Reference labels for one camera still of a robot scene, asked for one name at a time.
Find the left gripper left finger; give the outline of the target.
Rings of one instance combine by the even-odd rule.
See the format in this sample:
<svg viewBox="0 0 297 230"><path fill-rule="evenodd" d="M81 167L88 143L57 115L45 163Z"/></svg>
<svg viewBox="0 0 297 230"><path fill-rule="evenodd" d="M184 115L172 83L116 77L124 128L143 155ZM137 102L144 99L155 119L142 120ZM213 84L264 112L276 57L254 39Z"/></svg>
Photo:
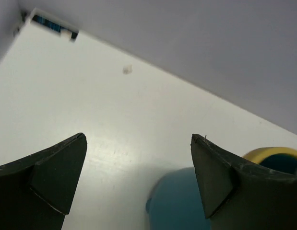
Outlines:
<svg viewBox="0 0 297 230"><path fill-rule="evenodd" d="M83 133L0 166L0 230L60 230L87 152Z"/></svg>

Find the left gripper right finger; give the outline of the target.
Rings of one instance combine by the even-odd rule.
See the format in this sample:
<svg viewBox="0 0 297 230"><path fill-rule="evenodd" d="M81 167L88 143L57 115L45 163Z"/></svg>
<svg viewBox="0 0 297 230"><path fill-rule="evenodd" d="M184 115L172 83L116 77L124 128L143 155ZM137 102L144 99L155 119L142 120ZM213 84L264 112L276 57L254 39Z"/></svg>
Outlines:
<svg viewBox="0 0 297 230"><path fill-rule="evenodd" d="M201 135L191 155L213 230L297 230L297 176L250 162Z"/></svg>

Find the teal bin with yellow rim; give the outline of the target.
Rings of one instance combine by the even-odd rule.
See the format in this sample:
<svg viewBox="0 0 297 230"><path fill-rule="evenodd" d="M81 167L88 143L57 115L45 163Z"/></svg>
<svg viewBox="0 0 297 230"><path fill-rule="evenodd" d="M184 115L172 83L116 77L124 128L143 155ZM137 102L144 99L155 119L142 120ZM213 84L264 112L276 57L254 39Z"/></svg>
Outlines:
<svg viewBox="0 0 297 230"><path fill-rule="evenodd" d="M261 166L297 175L297 150L285 147L258 148L243 158ZM152 230L209 230L194 167L162 177L146 202Z"/></svg>

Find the small white paper scrap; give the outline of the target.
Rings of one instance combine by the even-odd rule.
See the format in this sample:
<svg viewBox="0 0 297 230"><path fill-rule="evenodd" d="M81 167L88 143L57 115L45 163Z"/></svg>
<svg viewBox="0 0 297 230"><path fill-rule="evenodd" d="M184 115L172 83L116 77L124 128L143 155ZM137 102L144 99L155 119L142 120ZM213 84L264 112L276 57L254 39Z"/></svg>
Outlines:
<svg viewBox="0 0 297 230"><path fill-rule="evenodd" d="M130 74L130 73L132 73L132 65L126 65L126 66L124 66L122 72L123 72L123 74Z"/></svg>

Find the left corner marker sticker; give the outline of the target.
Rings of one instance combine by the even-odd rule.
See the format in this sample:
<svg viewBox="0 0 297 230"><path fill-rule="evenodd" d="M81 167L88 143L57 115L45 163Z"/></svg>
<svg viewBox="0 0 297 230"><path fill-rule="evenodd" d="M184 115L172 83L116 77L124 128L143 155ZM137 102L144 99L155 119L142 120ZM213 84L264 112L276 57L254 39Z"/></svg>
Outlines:
<svg viewBox="0 0 297 230"><path fill-rule="evenodd" d="M77 39L77 36L79 34L79 31L78 30L74 30L70 27L67 27L67 26L64 26L64 25L61 25L59 23L56 23L56 22L53 22L43 16L40 16L40 15L37 15L35 14L32 18L32 21L59 34L60 36L61 35L66 35L67 38L70 40L70 41L73 41L75 42L76 39Z"/></svg>

